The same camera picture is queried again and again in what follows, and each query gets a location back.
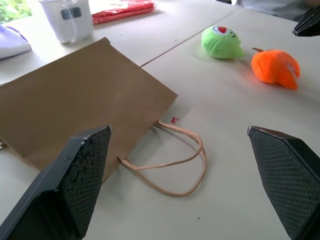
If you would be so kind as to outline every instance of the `green plush toy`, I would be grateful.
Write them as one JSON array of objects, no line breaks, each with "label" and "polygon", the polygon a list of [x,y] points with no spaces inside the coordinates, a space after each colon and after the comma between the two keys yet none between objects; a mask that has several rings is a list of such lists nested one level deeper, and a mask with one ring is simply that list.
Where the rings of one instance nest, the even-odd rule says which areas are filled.
[{"label": "green plush toy", "polygon": [[224,26],[211,26],[203,31],[201,44],[203,49],[214,58],[233,59],[244,55],[238,35]]}]

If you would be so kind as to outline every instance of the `red cloth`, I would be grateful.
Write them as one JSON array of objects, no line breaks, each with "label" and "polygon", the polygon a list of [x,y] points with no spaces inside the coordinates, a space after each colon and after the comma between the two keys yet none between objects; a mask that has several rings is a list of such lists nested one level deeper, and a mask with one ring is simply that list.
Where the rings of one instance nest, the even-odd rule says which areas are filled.
[{"label": "red cloth", "polygon": [[155,4],[149,0],[125,0],[118,8],[92,14],[93,24],[102,24],[118,19],[128,18],[155,10]]}]

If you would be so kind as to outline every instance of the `green foliage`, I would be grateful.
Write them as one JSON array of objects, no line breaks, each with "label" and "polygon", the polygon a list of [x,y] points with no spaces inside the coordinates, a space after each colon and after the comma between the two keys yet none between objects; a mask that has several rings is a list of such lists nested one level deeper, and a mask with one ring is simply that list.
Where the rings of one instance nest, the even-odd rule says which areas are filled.
[{"label": "green foliage", "polygon": [[0,0],[0,23],[31,16],[26,0]]}]

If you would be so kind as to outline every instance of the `table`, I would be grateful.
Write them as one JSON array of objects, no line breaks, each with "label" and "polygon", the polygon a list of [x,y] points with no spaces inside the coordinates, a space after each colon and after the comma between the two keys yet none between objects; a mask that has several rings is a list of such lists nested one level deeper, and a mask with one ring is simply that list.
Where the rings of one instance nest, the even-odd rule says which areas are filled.
[{"label": "table", "polygon": [[[180,118],[177,125],[202,136],[209,156],[204,182],[196,194],[172,198],[119,167],[101,188],[85,239],[289,239],[263,189],[246,132],[250,125],[280,130],[303,139],[320,155],[319,37],[295,37],[291,34],[294,22],[239,8],[217,24],[236,31],[243,58],[210,58],[201,50],[200,34],[190,34],[143,67],[179,94],[162,120]],[[299,90],[257,81],[250,68],[255,53],[251,47],[292,54],[301,65]],[[192,152],[181,140],[155,128],[129,158],[138,166],[153,165],[183,159]],[[194,183],[201,167],[197,158],[144,173],[161,186],[182,192]],[[1,222],[36,172],[6,150],[0,152],[0,171],[0,201],[5,202]]]},{"label": "table", "polygon": [[[247,9],[217,25],[238,34],[243,58],[209,57],[201,49],[198,34],[143,67],[179,95],[173,108],[181,109],[183,104],[185,109],[176,113],[181,119],[178,124],[202,136],[211,161],[203,191],[195,199],[167,203],[168,212],[180,216],[159,211],[170,219],[156,219],[156,226],[170,222],[187,229],[170,228],[162,238],[288,240],[264,193],[246,131],[250,125],[278,130],[303,139],[320,155],[320,72],[316,61],[320,38],[296,37],[292,34],[295,22]],[[294,56],[301,66],[298,91],[258,81],[250,64],[255,53],[252,47],[281,49]],[[181,181],[185,178],[180,173]]]},{"label": "table", "polygon": [[46,17],[35,6],[35,16],[8,25],[30,42],[32,52],[0,62],[0,84],[12,81],[103,37],[139,66],[155,59],[210,24],[237,10],[213,0],[156,0],[157,11],[96,25],[93,37],[78,44],[59,44]]}]

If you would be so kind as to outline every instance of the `plush toy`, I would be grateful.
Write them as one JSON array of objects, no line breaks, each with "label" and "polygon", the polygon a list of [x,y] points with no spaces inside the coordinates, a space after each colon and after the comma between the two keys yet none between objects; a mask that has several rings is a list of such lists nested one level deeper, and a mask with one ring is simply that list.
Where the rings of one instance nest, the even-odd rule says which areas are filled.
[{"label": "plush toy", "polygon": [[224,26],[211,26],[203,31],[203,49],[214,58],[233,59],[244,55],[237,34]]},{"label": "plush toy", "polygon": [[258,51],[251,61],[257,78],[268,84],[280,84],[287,89],[296,90],[296,79],[300,76],[298,62],[285,51],[253,48]]}]

